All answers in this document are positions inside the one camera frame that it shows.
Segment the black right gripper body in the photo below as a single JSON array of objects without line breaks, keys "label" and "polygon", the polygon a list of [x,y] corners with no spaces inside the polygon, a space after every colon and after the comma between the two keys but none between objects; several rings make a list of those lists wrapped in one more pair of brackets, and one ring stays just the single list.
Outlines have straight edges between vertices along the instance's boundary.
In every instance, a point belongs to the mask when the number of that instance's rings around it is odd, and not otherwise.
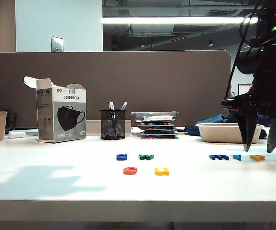
[{"label": "black right gripper body", "polygon": [[224,108],[237,112],[276,114],[276,45],[264,45],[241,51],[237,69],[243,74],[252,74],[249,92],[222,101]]}]

